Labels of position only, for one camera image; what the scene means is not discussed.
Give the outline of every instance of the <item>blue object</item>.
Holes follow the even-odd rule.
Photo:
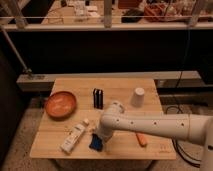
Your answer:
[[[102,151],[102,140],[96,134],[92,134],[92,142],[90,143],[89,148],[96,151]]]

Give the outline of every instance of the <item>cable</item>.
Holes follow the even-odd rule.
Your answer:
[[[179,84],[180,84],[180,81],[181,81],[182,75],[183,75],[183,69],[184,69],[184,66],[185,66],[185,63],[186,63],[186,59],[187,59],[188,53],[189,53],[189,47],[190,47],[190,41],[191,41],[191,32],[190,32],[190,29],[188,29],[187,31],[188,31],[187,43],[186,43],[186,49],[185,49],[182,65],[181,65],[181,68],[180,68],[181,72],[180,72],[180,76],[179,76],[174,88],[177,88],[179,86]]]
[[[175,100],[175,103],[177,104],[177,108],[178,108],[178,114],[179,113],[183,113],[183,110],[181,109],[181,107],[180,107],[180,102],[178,101],[178,99],[175,97],[175,95],[174,94],[172,94],[172,97],[173,97],[173,99]]]
[[[38,98],[39,98],[39,107],[43,108],[44,102],[45,102],[44,97],[43,97],[41,91],[38,91],[37,93],[38,93]]]
[[[178,106],[169,106],[169,107],[167,107],[165,113],[167,114],[169,109],[172,109],[172,108],[177,109],[178,110],[178,112],[177,112],[178,114],[179,113],[183,113],[182,109],[180,107],[178,107]]]
[[[189,154],[187,154],[182,147],[180,146],[179,142],[177,140],[172,140],[173,145],[175,147],[176,152],[179,154],[179,156],[188,164],[190,164],[193,167],[200,167],[200,160],[194,159]]]

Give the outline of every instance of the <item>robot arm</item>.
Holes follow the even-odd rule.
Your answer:
[[[189,141],[204,146],[201,170],[213,170],[213,117],[192,114],[132,116],[123,113],[124,108],[118,101],[104,111],[95,130],[102,141],[107,142],[114,130]]]

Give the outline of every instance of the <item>wooden bowl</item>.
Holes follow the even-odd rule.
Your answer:
[[[68,91],[52,94],[45,103],[46,113],[54,119],[70,116],[76,109],[76,97]]]

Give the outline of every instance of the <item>tiled floor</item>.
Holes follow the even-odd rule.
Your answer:
[[[150,163],[149,161],[103,161],[103,160],[60,160],[58,161],[64,169],[58,169],[54,163],[46,159],[31,159],[29,157],[30,148],[35,137],[36,130],[39,125],[39,121],[42,116],[43,110],[32,103],[23,115],[22,121],[17,129],[17,133],[14,137],[10,151],[6,157],[2,171],[56,171],[56,170],[81,170],[81,171],[138,171],[143,170]],[[184,112],[191,113],[189,106],[181,106]],[[195,158],[200,158],[202,153],[202,147],[192,145],[186,142],[181,142],[186,152],[190,153]],[[153,171],[197,171],[198,168],[194,168],[185,163],[178,155],[174,161],[158,161]]]

